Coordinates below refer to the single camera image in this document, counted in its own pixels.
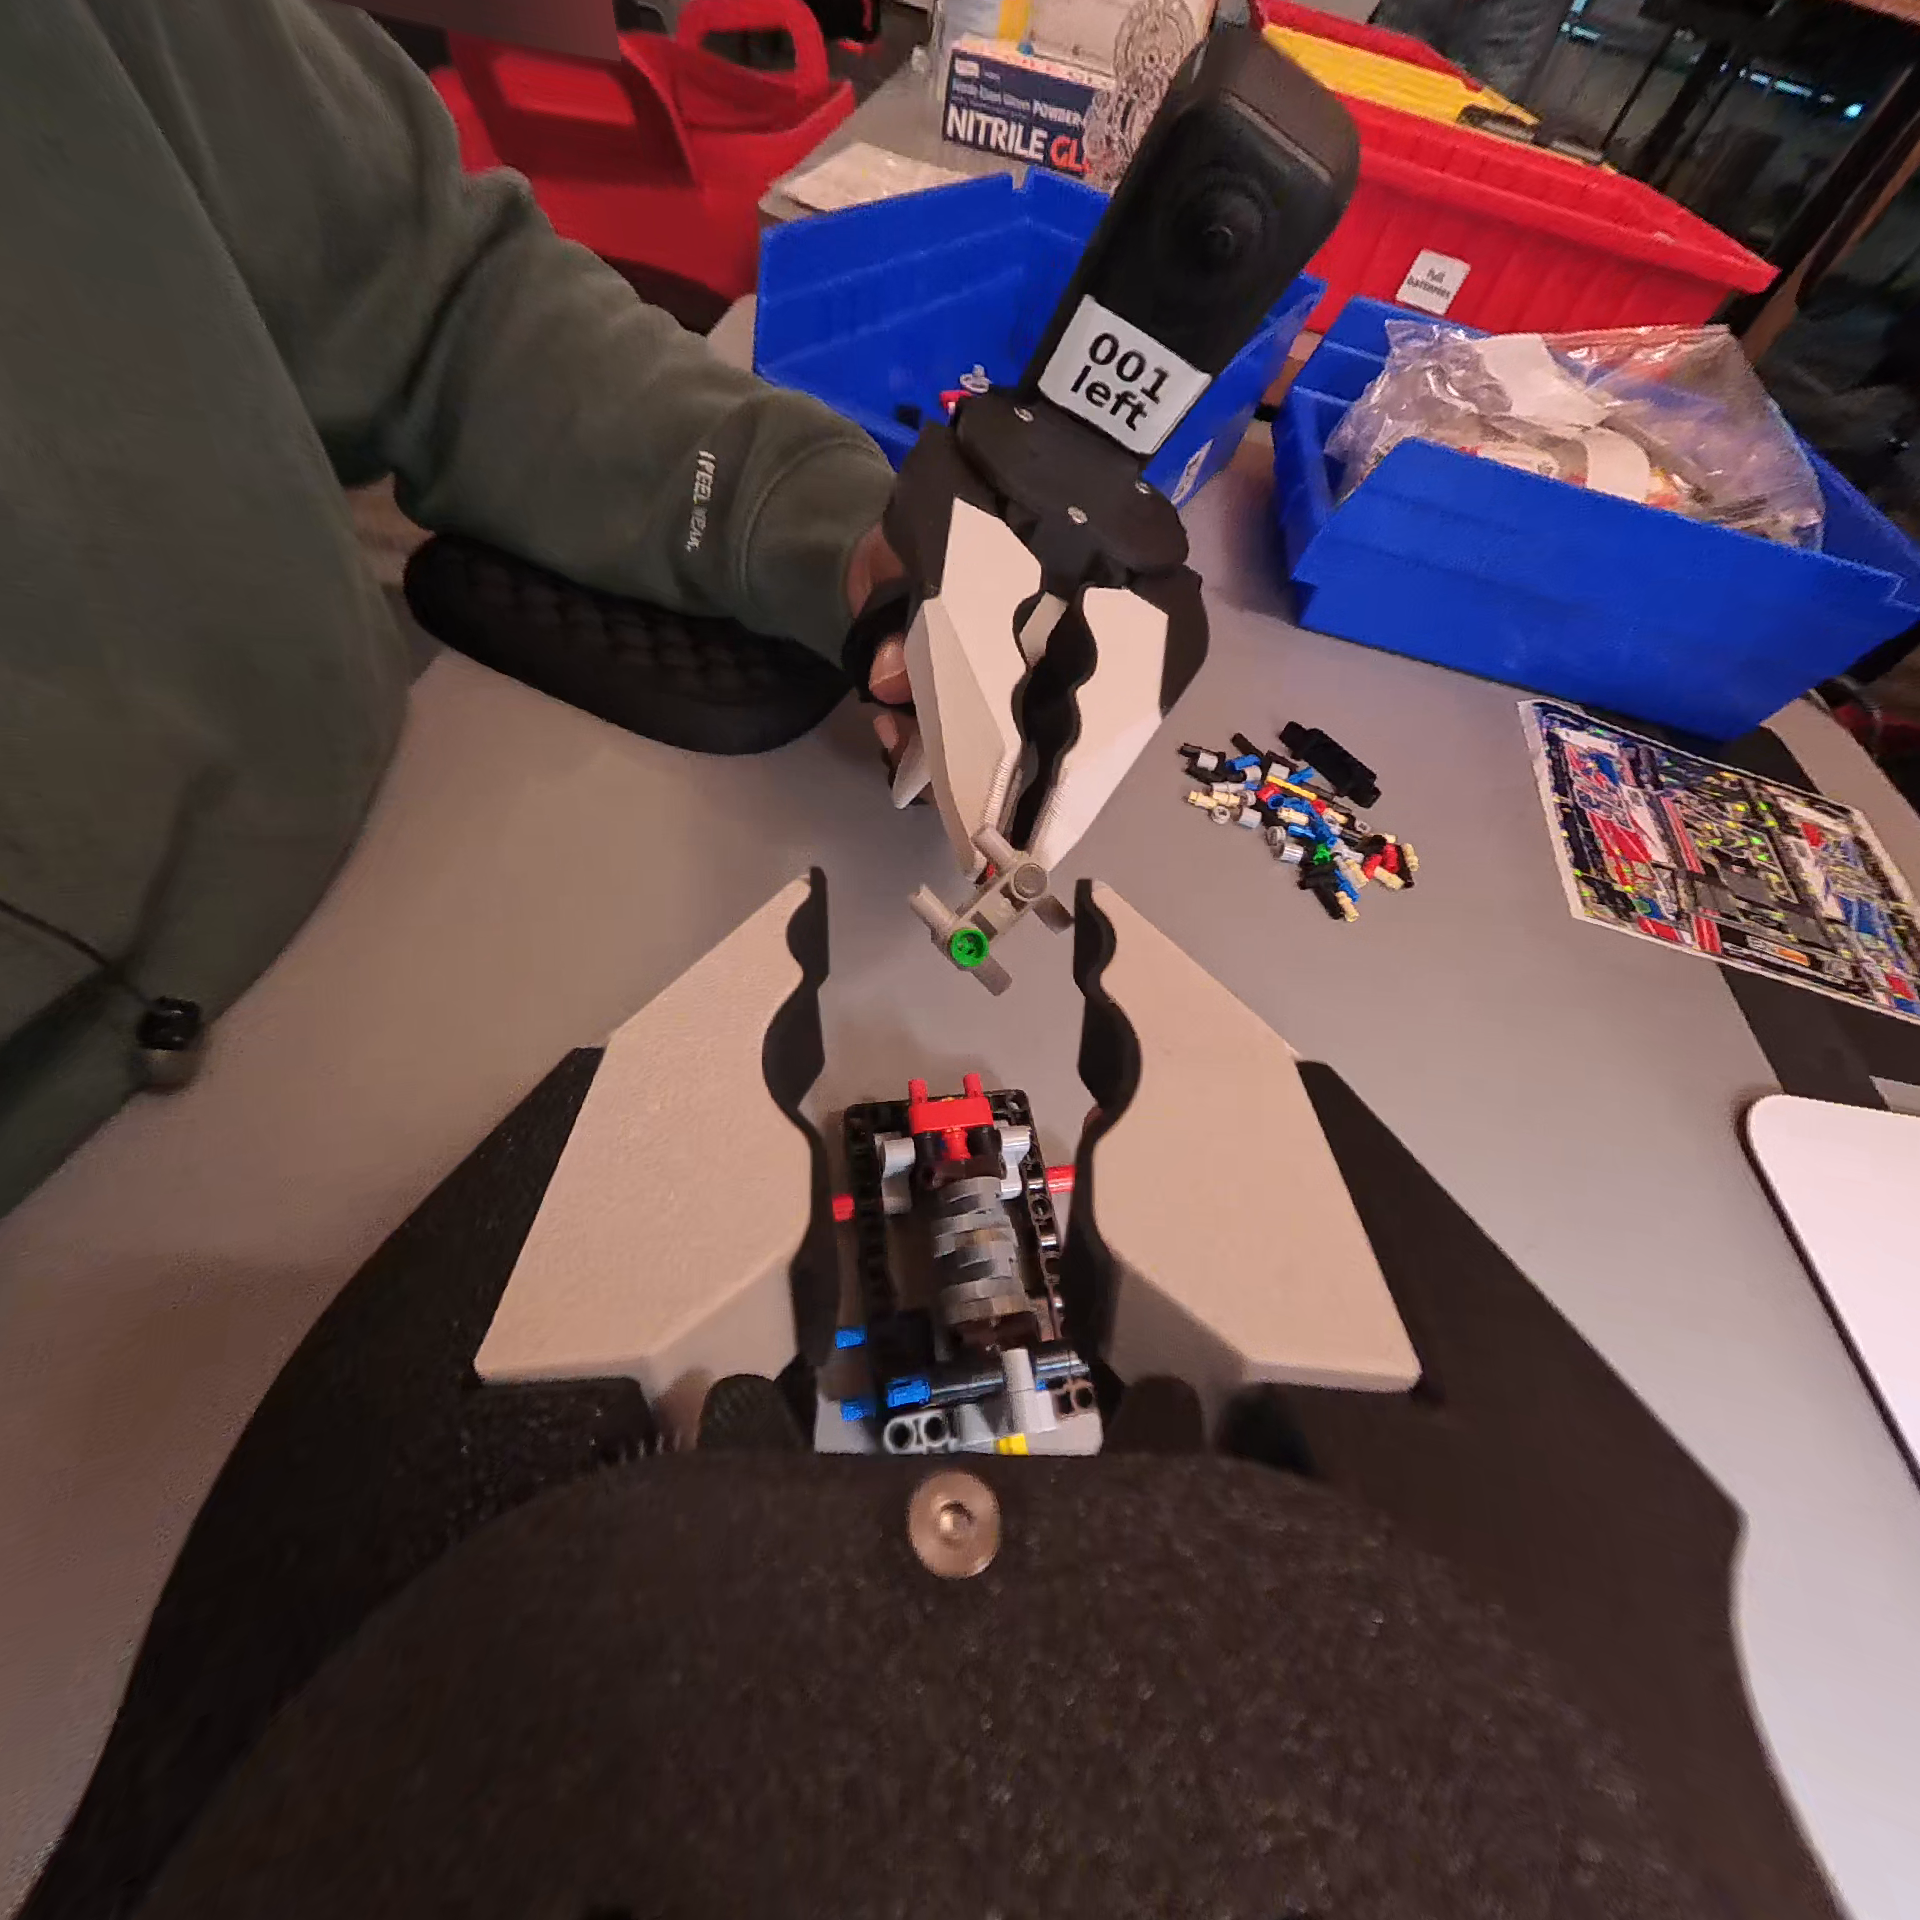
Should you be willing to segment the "red storage tote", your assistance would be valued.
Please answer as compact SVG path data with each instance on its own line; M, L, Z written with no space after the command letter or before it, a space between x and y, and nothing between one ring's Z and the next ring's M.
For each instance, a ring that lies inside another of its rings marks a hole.
M1609 165L1540 146L1540 122L1420 35L1256 4L1272 45L1347 102L1360 181L1312 253L1330 333L1350 297L1477 328L1704 323L1780 265Z

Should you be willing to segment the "black wrist rest pad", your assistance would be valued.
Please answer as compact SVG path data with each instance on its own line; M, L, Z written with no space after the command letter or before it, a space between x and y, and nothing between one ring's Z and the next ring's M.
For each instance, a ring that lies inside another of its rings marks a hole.
M403 601L444 650L684 754L775 754L849 694L796 637L595 589L461 533L411 553Z

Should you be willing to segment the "person's left hand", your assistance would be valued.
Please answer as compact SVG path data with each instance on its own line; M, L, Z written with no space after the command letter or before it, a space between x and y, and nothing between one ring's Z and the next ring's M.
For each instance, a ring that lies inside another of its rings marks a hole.
M900 553L891 547L884 523L872 523L855 553L849 553L849 613L855 624L868 613L872 596L895 589L905 583ZM900 759L916 749L916 683L905 660L905 627L891 627L868 650L868 700L872 700L872 737L884 754L891 780L900 775Z

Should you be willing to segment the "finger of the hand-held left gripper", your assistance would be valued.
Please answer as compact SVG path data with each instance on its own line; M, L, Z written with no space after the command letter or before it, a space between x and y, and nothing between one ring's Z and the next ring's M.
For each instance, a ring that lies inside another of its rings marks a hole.
M1026 854L1056 868L1099 822L1117 785L1160 725L1169 613L1123 588L1086 588L1056 624L1041 677L1041 801Z
M1016 704L1029 666L1016 624L1038 596L1041 562L1007 518L959 498L943 583L905 632L916 737L895 769L895 807L931 794L968 879L988 868L972 839L1007 831L1023 801L1026 731Z

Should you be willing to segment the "red plastic container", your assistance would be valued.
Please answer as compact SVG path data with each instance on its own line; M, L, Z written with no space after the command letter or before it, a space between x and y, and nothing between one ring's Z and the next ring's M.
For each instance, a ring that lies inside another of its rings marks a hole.
M470 171L515 170L548 227L625 272L734 306L757 279L757 197L855 113L802 0L697 0L614 59L444 35L436 91Z

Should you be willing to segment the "person's green sweatshirt torso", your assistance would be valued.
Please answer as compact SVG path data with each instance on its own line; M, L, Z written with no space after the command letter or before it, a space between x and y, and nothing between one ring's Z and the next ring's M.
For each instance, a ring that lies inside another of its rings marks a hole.
M295 942L394 759L344 488L529 194L310 4L4 4L4 1210Z

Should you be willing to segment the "black lego panel piece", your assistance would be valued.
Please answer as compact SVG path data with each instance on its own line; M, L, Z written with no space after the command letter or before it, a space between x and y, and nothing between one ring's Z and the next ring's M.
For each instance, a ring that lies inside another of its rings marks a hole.
M1364 759L1353 759L1332 731L1285 721L1284 754L1299 759L1301 775L1312 775L1326 791L1332 791L1350 807L1379 807L1384 780Z

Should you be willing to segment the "pile of small lego pieces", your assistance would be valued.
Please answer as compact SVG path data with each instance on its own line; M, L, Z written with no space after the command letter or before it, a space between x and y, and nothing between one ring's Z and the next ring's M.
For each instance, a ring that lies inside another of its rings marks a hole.
M1339 924L1360 919L1360 894L1406 894L1420 885L1420 849L1371 822L1379 807L1350 807L1326 791L1284 737L1260 749L1236 731L1223 749L1181 741L1189 807L1213 829L1260 831L1266 854L1301 894Z

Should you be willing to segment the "disposable glove box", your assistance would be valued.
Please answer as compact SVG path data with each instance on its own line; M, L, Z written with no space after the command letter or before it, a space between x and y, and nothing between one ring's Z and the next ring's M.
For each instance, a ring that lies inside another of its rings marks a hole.
M943 0L943 140L1112 191L1211 31L1213 0Z

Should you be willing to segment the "black lego chassis assembly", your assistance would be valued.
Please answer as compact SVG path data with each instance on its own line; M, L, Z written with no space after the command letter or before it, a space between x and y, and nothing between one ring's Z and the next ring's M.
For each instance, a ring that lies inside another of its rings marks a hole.
M818 1376L824 1456L1099 1456L1066 1338L1056 1178L1023 1089L968 1073L842 1112L842 1319Z

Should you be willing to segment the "small grey lego axle assembly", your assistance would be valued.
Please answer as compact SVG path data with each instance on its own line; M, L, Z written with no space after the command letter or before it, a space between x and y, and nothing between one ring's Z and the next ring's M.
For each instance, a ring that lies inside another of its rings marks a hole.
M986 875L965 903L938 899L925 885L913 894L916 919L925 924L931 947L986 982L988 994L1009 990L1009 968L999 960L999 942L1038 919L1046 933L1074 933L1074 911L1051 894L1046 863L1038 863L1026 849L1016 849L1007 831L981 829L972 854L986 860Z

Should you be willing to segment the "clear bag of lego parts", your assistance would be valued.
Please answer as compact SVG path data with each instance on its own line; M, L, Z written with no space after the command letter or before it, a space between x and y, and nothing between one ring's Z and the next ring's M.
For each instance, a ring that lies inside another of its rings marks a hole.
M1791 547L1828 545L1818 467L1721 323L1473 333L1393 320L1384 379L1330 433L1339 498L1395 445L1445 445Z

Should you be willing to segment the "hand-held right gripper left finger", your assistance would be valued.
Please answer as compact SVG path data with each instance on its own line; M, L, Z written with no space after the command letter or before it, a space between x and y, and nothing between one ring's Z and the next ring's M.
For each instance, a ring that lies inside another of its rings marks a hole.
M775 1379L839 1324L824 1077L829 875L625 1019L477 1347L480 1387L634 1379L703 1415L726 1376Z

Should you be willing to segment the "lego instruction booklet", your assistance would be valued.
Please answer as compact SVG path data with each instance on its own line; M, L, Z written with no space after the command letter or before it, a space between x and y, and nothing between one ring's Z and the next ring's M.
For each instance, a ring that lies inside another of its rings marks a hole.
M1920 1019L1916 890L1863 811L1578 704L1519 721L1575 919Z

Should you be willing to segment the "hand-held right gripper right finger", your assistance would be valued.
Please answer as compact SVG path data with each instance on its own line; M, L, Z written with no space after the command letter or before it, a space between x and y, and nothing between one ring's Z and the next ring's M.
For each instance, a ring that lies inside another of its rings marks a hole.
M1299 1053L1117 885L1074 890L1090 1119L1066 1333L1117 1387L1402 1399L1424 1367Z

